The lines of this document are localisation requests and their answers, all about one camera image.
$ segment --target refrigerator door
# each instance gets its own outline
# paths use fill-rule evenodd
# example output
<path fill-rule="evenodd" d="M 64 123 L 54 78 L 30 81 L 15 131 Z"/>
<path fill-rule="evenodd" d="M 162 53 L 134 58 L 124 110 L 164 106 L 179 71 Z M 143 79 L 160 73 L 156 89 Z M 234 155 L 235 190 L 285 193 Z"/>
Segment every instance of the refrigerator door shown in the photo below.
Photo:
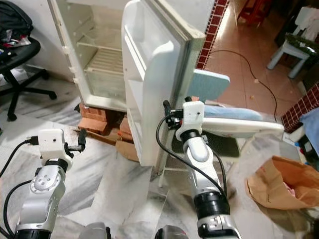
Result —
<path fill-rule="evenodd" d="M 133 0 L 122 19 L 127 114 L 142 166 L 155 166 L 155 131 L 164 100 L 187 93 L 205 35 L 189 26 L 164 0 Z"/>

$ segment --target white wall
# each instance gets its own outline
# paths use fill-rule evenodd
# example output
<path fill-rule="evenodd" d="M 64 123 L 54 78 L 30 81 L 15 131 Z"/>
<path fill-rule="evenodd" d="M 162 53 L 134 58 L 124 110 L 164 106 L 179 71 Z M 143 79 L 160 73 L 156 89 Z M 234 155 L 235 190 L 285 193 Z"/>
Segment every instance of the white wall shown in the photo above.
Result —
<path fill-rule="evenodd" d="M 41 43 L 40 52 L 28 61 L 28 64 L 45 68 L 69 81 L 73 81 L 48 2 L 46 0 L 10 1 L 24 10 L 32 19 L 34 29 L 31 32 L 31 37 Z"/>
<path fill-rule="evenodd" d="M 166 0 L 166 2 L 188 24 L 205 33 L 215 0 Z"/>

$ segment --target refrigerator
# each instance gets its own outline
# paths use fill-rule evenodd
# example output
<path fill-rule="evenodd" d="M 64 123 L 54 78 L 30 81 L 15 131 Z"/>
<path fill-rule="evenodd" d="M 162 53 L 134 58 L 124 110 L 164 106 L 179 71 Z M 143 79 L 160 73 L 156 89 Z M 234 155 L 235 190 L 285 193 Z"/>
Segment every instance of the refrigerator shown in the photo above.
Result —
<path fill-rule="evenodd" d="M 162 103 L 181 107 L 205 34 L 165 0 L 48 2 L 82 102 L 127 112 L 141 166 L 155 166 Z"/>

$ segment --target chair base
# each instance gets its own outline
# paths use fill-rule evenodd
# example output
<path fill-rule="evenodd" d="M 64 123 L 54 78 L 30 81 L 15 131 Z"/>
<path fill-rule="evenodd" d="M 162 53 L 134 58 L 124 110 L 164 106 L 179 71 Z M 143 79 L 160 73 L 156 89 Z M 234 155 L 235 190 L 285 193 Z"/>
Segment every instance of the chair base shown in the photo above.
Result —
<path fill-rule="evenodd" d="M 22 82 L 21 84 L 19 84 L 19 82 L 15 79 L 15 77 L 13 76 L 11 71 L 7 71 L 7 72 L 4 72 L 2 74 L 5 78 L 5 80 L 8 81 L 12 85 L 12 88 L 0 91 L 0 96 L 4 96 L 4 95 L 10 94 L 10 93 L 13 93 L 13 97 L 12 97 L 11 104 L 10 104 L 8 114 L 7 114 L 8 121 L 15 121 L 17 119 L 16 115 L 14 114 L 14 111 L 15 111 L 16 103 L 17 103 L 18 98 L 19 98 L 19 94 L 21 92 L 31 92 L 31 93 L 48 95 L 50 97 L 50 99 L 52 99 L 52 100 L 57 98 L 56 93 L 54 91 L 47 91 L 47 90 L 41 90 L 41 89 L 37 89 L 37 88 L 27 87 L 30 83 L 32 83 L 33 81 L 35 81 L 39 77 L 43 77 L 44 79 L 48 78 L 49 74 L 44 69 L 39 71 L 35 75 L 31 76 L 29 79 Z"/>

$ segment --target floor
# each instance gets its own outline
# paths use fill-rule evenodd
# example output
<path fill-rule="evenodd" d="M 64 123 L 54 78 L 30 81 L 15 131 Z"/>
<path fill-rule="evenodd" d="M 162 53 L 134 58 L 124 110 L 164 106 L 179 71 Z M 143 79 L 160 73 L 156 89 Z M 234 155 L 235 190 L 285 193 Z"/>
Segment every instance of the floor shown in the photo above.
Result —
<path fill-rule="evenodd" d="M 302 96 L 297 87 L 298 78 L 288 78 L 290 69 L 278 64 L 273 70 L 266 65 L 278 49 L 274 38 L 284 19 L 272 11 L 260 27 L 247 26 L 242 19 L 236 21 L 246 0 L 231 0 L 222 20 L 213 50 L 232 50 L 243 54 L 250 62 L 259 81 L 267 85 L 277 98 L 277 115 L 281 116 Z M 270 92 L 256 84 L 248 64 L 243 58 L 229 52 L 210 55 L 206 69 L 230 77 L 230 86 L 217 101 L 273 115 L 275 101 Z"/>
<path fill-rule="evenodd" d="M 73 108 L 79 98 L 74 84 L 52 79 L 37 81 L 34 86 L 55 90 L 58 99 L 39 101 L 25 94 L 17 105 L 18 119 L 7 122 L 5 110 L 9 98 L 1 98 L 0 108 L 4 111 L 0 113 L 0 127 L 3 129 L 0 168 L 19 142 L 43 128 L 62 128 L 66 141 L 76 142 L 73 126 L 78 122 L 79 114 Z M 274 154 L 299 159 L 296 148 L 280 139 L 272 135 L 257 137 L 228 174 L 231 214 L 242 238 L 295 239 L 309 230 L 299 213 L 266 209 L 245 192 L 247 175 L 253 174 Z M 14 185 L 33 177 L 35 169 L 40 166 L 39 156 L 35 146 L 25 145 L 18 151 L 0 180 L 1 205 Z M 164 225 L 179 226 L 189 238 L 199 239 L 187 175 L 167 172 L 162 188 L 158 187 L 158 180 L 158 177 L 152 177 L 150 167 L 140 167 L 118 154 L 115 147 L 87 138 L 86 150 L 75 155 L 73 167 L 67 172 L 66 192 L 59 205 L 51 238 L 76 239 L 84 226 L 101 221 L 111 228 L 112 238 L 116 239 L 153 239 L 156 231 Z M 11 198 L 8 218 L 12 228 L 27 191 L 27 187 L 22 187 Z"/>

